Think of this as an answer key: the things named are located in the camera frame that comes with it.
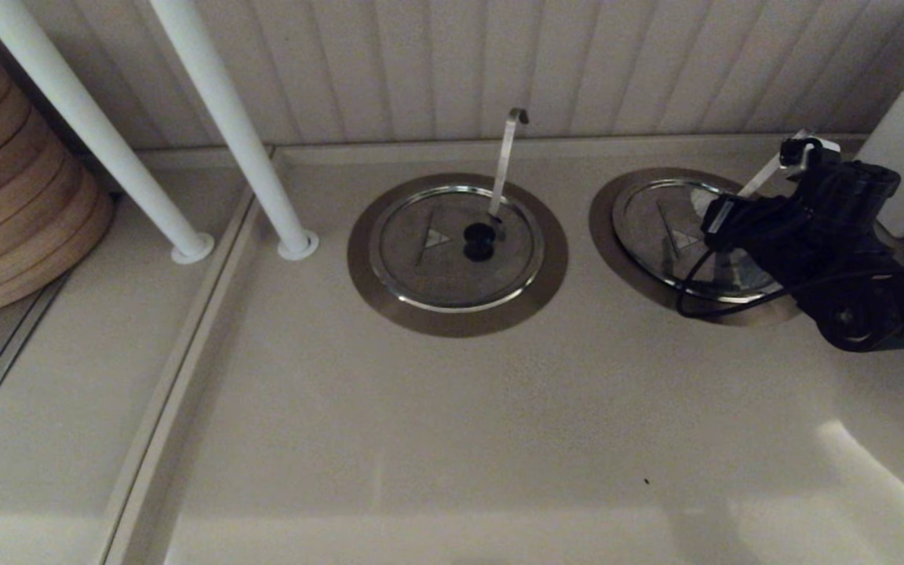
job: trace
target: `black knob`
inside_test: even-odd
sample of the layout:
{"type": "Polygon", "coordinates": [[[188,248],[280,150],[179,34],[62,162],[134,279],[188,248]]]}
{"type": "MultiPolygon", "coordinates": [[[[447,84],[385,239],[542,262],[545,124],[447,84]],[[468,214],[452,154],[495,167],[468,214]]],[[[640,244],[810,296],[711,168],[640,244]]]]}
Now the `black knob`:
{"type": "Polygon", "coordinates": [[[466,228],[462,236],[466,238],[466,246],[462,248],[462,253],[468,260],[480,262],[494,257],[494,240],[498,238],[494,228],[477,222],[466,228]]]}

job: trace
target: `beige countertop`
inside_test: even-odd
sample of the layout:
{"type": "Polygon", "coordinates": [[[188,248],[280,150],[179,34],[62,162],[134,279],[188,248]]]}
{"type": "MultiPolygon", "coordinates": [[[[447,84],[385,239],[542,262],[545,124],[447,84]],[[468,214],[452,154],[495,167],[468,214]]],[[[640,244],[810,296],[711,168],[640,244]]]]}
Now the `beige countertop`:
{"type": "MultiPolygon", "coordinates": [[[[158,168],[198,229],[221,236],[234,168],[158,168]]],[[[180,267],[127,197],[0,387],[0,563],[98,563],[140,454],[137,436],[212,260],[180,267]]]]}
{"type": "Polygon", "coordinates": [[[322,245],[291,264],[262,216],[244,228],[185,439],[147,497],[146,561],[904,564],[904,351],[837,351],[804,317],[682,319],[589,235],[610,179],[744,182],[768,140],[588,143],[519,147],[509,179],[562,223],[567,276],[534,317],[470,339],[381,317],[345,257],[374,198],[490,174],[496,148],[284,151],[322,245]]]}

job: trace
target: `woven basket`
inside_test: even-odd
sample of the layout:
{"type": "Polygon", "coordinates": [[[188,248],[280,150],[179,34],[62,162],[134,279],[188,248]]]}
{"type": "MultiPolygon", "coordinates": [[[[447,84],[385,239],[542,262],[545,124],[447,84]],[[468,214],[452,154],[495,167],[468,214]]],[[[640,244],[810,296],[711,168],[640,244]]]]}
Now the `woven basket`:
{"type": "Polygon", "coordinates": [[[0,308],[77,264],[111,215],[111,198],[0,67],[0,308]]]}

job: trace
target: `beadboard wall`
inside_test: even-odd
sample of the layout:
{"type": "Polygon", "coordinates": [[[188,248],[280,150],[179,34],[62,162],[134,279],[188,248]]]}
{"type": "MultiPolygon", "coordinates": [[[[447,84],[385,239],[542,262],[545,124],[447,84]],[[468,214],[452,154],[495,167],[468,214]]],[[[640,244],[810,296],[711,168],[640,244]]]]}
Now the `beadboard wall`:
{"type": "MultiPolygon", "coordinates": [[[[26,0],[137,148],[219,144],[148,0],[26,0]]],[[[263,140],[869,132],[904,0],[198,0],[263,140]]]]}

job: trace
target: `white vertical pole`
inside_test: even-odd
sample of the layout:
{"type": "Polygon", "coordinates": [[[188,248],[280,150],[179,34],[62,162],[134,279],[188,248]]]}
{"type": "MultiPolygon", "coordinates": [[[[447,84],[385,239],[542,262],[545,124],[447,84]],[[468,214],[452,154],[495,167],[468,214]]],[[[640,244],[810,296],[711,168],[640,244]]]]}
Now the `white vertical pole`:
{"type": "Polygon", "coordinates": [[[319,239],[302,228],[197,8],[191,0],[150,1],[162,29],[166,30],[187,74],[277,231],[281,239],[277,247],[279,254],[291,261],[308,257],[316,250],[319,239]]]}
{"type": "Polygon", "coordinates": [[[0,0],[0,39],[82,142],[173,244],[173,260],[207,257],[215,241],[198,233],[79,82],[21,0],[0,0]]]}

